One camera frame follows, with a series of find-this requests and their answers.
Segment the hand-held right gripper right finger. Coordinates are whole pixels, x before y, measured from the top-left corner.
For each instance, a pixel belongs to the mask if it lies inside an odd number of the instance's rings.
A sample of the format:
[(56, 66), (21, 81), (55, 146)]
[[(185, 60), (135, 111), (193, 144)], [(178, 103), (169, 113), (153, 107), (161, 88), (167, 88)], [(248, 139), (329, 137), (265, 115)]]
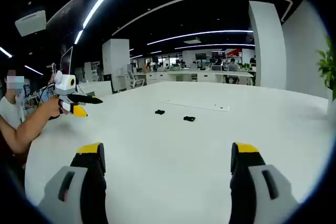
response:
[(254, 146), (232, 144), (230, 172), (230, 223), (284, 223), (299, 207), (290, 181)]

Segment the person's left hand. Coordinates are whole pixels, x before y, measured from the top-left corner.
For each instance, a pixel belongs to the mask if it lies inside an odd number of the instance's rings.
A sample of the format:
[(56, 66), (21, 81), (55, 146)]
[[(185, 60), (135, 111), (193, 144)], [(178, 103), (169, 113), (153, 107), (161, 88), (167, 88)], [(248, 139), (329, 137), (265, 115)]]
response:
[(62, 107), (62, 101), (59, 99), (59, 96), (55, 95), (46, 102), (48, 106), (48, 111), (51, 119), (59, 117), (61, 114), (68, 114)]

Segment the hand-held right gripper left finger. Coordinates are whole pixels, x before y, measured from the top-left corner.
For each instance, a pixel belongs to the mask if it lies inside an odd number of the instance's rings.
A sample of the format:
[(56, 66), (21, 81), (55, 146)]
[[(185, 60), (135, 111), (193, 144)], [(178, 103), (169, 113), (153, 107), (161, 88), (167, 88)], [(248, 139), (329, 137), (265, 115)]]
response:
[(38, 205), (51, 223), (108, 223), (103, 143), (84, 145), (46, 184)]

